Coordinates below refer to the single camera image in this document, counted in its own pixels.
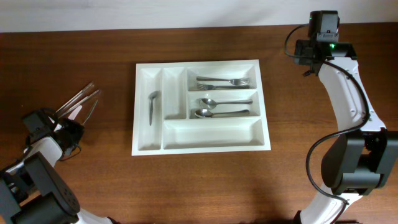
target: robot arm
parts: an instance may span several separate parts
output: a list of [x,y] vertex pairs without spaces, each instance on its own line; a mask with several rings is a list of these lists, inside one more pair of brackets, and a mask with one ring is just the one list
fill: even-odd
[[[339,20],[336,11],[311,12],[308,28],[310,40],[298,40],[295,55],[285,51],[288,56],[295,58],[295,63],[310,66],[305,75],[315,73],[320,77],[329,94],[339,131],[363,124],[360,129],[340,134],[325,154],[321,168],[324,184],[311,204],[297,213],[295,223],[333,222],[344,212],[342,209],[347,209],[373,189],[384,186],[398,156],[398,132],[387,132],[373,110],[359,77],[353,46],[338,43]],[[352,79],[356,80],[358,86],[354,85]],[[370,117],[364,122],[367,109]],[[369,154],[362,155],[364,147]],[[321,191],[342,200],[327,197]]]
[[[86,120],[83,125],[74,121],[81,106],[72,108],[70,116],[59,122],[56,113],[48,113],[48,110],[37,110],[23,118],[30,132],[24,157],[0,171],[0,215],[7,224],[118,223],[81,209],[73,192],[53,169],[57,161],[70,158],[84,133]],[[34,192],[40,195],[20,206]]]

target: black cable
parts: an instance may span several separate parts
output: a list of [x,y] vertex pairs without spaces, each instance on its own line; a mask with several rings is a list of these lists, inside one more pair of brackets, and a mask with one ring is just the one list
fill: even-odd
[[327,139],[331,139],[331,138],[334,138],[334,137],[338,137],[338,136],[341,135],[341,134],[346,134],[346,133],[350,133],[350,132],[353,132],[353,131],[356,131],[356,130],[361,129],[361,128],[368,122],[368,119],[369,119],[369,117],[370,117],[370,112],[369,112],[369,105],[368,105],[368,101],[367,101],[367,99],[366,99],[365,93],[364,93],[364,91],[362,90],[362,88],[361,88],[361,86],[359,85],[359,83],[358,83],[358,82],[355,80],[355,78],[352,76],[352,74],[350,74],[349,72],[347,72],[347,71],[344,70],[343,68],[341,68],[341,67],[339,67],[339,66],[337,66],[337,65],[335,65],[335,64],[333,64],[333,63],[327,62],[327,61],[321,61],[321,60],[318,60],[318,59],[315,59],[315,58],[305,57],[305,56],[301,56],[301,55],[291,55],[291,54],[289,54],[289,52],[287,51],[287,41],[289,40],[289,37],[290,37],[290,36],[294,33],[294,31],[296,31],[297,29],[303,28],[303,27],[306,27],[306,26],[308,26],[308,24],[300,25],[300,26],[296,27],[295,29],[293,29],[293,30],[288,34],[288,36],[286,37],[286,40],[285,40],[285,45],[284,45],[285,54],[286,54],[287,56],[293,57],[293,58],[307,58],[307,59],[313,60],[313,62],[323,63],[323,64],[325,64],[325,65],[331,66],[331,67],[333,67],[333,68],[339,70],[340,72],[342,72],[343,74],[345,74],[345,75],[347,76],[348,79],[350,79],[350,80],[353,82],[354,86],[356,87],[356,89],[358,90],[359,94],[361,95],[361,99],[362,99],[362,102],[363,102],[364,107],[365,107],[365,116],[364,116],[363,121],[362,121],[361,124],[359,124],[359,125],[357,125],[357,126],[355,126],[355,127],[346,129],[346,130],[342,130],[342,131],[338,131],[338,132],[329,134],[329,135],[327,135],[327,136],[325,136],[325,137],[323,137],[323,138],[317,140],[317,141],[311,146],[310,150],[308,151],[307,158],[306,158],[306,160],[305,160],[305,169],[306,169],[306,171],[307,171],[308,179],[309,179],[309,181],[311,182],[311,184],[315,187],[315,189],[316,189],[318,192],[320,192],[322,195],[326,196],[326,197],[330,197],[330,198],[333,198],[333,199],[341,200],[341,201],[343,202],[343,206],[342,206],[340,212],[337,214],[337,216],[336,216],[336,217],[333,219],[333,221],[331,222],[331,223],[334,223],[334,222],[337,221],[337,219],[339,219],[339,217],[341,216],[341,214],[343,214],[343,212],[345,211],[345,209],[346,209],[347,205],[349,205],[349,203],[348,203],[348,201],[347,201],[346,199],[344,199],[344,198],[342,198],[342,197],[339,197],[339,196],[336,196],[336,195],[332,195],[332,194],[326,193],[326,192],[323,191],[321,188],[319,188],[319,186],[315,183],[315,181],[314,181],[313,178],[312,178],[311,171],[310,171],[310,159],[311,159],[311,154],[312,154],[312,152],[314,151],[314,149],[315,149],[319,144],[321,144],[322,142],[326,141]]
[[71,159],[71,158],[73,158],[73,157],[79,155],[79,153],[81,153],[81,147],[80,147],[78,144],[75,144],[75,146],[76,146],[77,148],[79,148],[79,152],[76,153],[76,154],[74,154],[74,155],[72,155],[72,156],[68,156],[68,157],[66,157],[66,158],[60,159],[61,162],[65,162],[65,161],[67,161],[68,159]]

